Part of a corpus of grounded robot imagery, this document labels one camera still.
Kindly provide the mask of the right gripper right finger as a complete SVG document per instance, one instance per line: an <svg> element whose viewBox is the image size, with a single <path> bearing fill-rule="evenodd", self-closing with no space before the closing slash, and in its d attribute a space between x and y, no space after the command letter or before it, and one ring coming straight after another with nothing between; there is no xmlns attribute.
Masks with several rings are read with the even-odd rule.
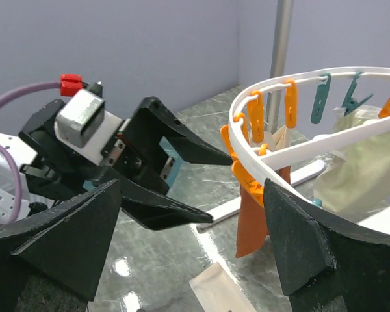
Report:
<svg viewBox="0 0 390 312"><path fill-rule="evenodd" d="M264 204L293 311L390 311L390 235L316 207L270 179Z"/></svg>

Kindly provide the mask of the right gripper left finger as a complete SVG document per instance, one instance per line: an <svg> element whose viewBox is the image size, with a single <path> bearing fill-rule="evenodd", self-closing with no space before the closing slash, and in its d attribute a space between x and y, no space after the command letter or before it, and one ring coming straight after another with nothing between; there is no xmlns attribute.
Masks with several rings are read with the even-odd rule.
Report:
<svg viewBox="0 0 390 312"><path fill-rule="evenodd" d="M120 212L118 181L0 226L0 311L86 311Z"/></svg>

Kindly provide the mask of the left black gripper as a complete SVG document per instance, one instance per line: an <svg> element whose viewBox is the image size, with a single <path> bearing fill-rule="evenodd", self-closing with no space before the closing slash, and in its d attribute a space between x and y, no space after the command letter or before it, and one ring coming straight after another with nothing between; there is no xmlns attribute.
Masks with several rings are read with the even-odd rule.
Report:
<svg viewBox="0 0 390 312"><path fill-rule="evenodd" d="M65 104L61 99L51 101L34 113L18 134L36 152L34 160L21 167L29 191L46 198L72 198L118 179L123 211L146 229L213 222L211 214L165 196L179 161L161 146L161 140L166 138L182 159L192 164L229 166L233 161L227 153L193 133L158 98L147 97L131 119L122 119L101 150L103 162L95 165L55 135L55 118Z"/></svg>

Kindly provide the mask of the grey underwear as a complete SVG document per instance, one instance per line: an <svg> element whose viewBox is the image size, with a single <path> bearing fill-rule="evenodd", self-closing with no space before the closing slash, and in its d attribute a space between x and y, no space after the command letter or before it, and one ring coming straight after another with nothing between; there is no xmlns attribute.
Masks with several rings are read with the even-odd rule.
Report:
<svg viewBox="0 0 390 312"><path fill-rule="evenodd" d="M204 311L256 312L241 288L220 263L213 263L192 278L189 285Z"/></svg>

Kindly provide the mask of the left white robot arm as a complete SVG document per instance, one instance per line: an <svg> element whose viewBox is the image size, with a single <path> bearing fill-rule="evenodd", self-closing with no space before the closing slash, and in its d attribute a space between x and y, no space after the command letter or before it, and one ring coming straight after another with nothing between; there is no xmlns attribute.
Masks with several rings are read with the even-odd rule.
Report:
<svg viewBox="0 0 390 312"><path fill-rule="evenodd" d="M65 202L115 180L122 210L141 226L162 230L208 224L213 218L168 196L179 162L229 166L231 157L202 140L156 97L144 98L130 119L105 109L102 98L82 90L55 99L34 113L16 136L0 133L13 157L0 152L0 222L21 187L21 215L34 202Z"/></svg>

